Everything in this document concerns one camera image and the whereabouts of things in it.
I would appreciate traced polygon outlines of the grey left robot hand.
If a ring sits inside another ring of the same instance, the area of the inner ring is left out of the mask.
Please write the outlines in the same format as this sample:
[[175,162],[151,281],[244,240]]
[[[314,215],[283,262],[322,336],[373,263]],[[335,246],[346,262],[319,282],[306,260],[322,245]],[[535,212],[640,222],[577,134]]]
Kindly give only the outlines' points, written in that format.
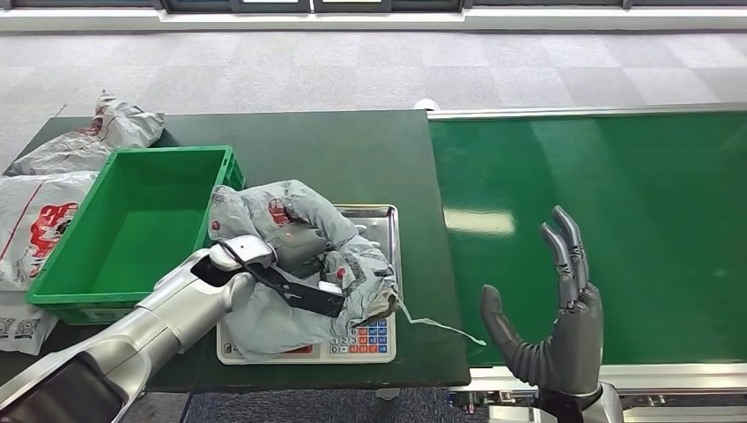
[[265,240],[275,251],[277,267],[301,279],[319,273],[321,256],[331,250],[321,229],[301,222],[281,226],[267,234]]

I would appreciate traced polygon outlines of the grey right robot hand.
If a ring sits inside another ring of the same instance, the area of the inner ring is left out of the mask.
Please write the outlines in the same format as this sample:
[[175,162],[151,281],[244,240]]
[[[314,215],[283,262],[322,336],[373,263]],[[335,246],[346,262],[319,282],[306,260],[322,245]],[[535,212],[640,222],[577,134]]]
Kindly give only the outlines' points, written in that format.
[[588,257],[576,221],[561,206],[551,210],[559,227],[544,222],[540,234],[549,246],[558,277],[558,309],[550,335],[524,340],[504,313],[498,289],[485,285],[480,312],[484,326],[511,374],[540,390],[571,397],[593,397],[603,357],[603,304],[590,282]]

